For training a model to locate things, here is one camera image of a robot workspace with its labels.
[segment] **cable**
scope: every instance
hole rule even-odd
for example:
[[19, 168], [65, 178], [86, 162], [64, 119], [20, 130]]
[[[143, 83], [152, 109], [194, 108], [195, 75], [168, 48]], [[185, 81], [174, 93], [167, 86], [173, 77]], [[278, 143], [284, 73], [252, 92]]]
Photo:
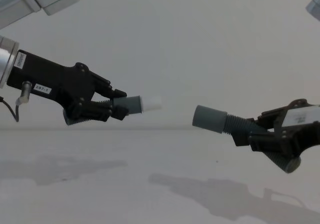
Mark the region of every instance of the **cable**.
[[15, 119], [15, 121], [18, 123], [19, 122], [19, 106], [16, 105], [15, 106], [15, 112], [14, 110], [11, 108], [11, 106], [4, 100], [4, 98], [2, 96], [0, 96], [0, 102], [2, 102], [11, 112], [13, 118]]

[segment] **sticker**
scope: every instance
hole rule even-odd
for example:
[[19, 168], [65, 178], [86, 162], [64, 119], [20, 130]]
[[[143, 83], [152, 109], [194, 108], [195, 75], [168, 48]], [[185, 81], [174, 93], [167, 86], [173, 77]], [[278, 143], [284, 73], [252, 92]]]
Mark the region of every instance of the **sticker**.
[[27, 57], [26, 54], [18, 52], [18, 55], [16, 56], [16, 59], [15, 59], [14, 66], [20, 69], [24, 68], [26, 57]]
[[50, 94], [52, 89], [49, 88], [49, 87], [46, 87], [44, 85], [35, 84], [33, 90], [36, 90], [38, 92], [42, 92], [42, 93], [45, 93], [45, 94]]
[[288, 110], [282, 127], [291, 127], [320, 122], [320, 106], [308, 106]]

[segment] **white foam tip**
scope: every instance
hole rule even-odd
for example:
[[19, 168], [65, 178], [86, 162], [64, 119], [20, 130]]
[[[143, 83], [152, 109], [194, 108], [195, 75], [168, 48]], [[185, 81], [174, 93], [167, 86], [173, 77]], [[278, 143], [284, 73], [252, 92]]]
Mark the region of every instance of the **white foam tip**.
[[159, 96], [147, 97], [147, 98], [140, 96], [140, 98], [141, 98], [142, 112], [159, 110], [162, 108], [161, 97]]

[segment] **white backdrop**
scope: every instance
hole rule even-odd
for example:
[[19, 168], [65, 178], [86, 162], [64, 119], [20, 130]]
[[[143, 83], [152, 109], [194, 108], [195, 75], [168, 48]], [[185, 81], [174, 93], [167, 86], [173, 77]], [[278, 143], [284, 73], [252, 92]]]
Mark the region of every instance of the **white backdrop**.
[[[65, 66], [83, 62], [129, 96], [162, 96], [161, 111], [76, 128], [181, 129], [198, 104], [255, 117], [297, 98], [320, 103], [320, 23], [305, 10], [310, 1], [82, 0], [0, 35]], [[19, 92], [0, 94], [14, 104]], [[40, 97], [21, 107], [19, 124], [1, 109], [2, 129], [66, 128], [62, 108]]]

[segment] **metal frame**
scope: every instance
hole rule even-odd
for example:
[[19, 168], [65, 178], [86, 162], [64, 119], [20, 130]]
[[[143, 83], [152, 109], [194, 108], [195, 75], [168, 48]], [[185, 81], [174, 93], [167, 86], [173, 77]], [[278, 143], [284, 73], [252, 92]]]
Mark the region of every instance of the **metal frame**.
[[14, 65], [19, 43], [0, 36], [0, 88], [3, 88]]
[[80, 0], [0, 0], [0, 30], [41, 9], [51, 16]]

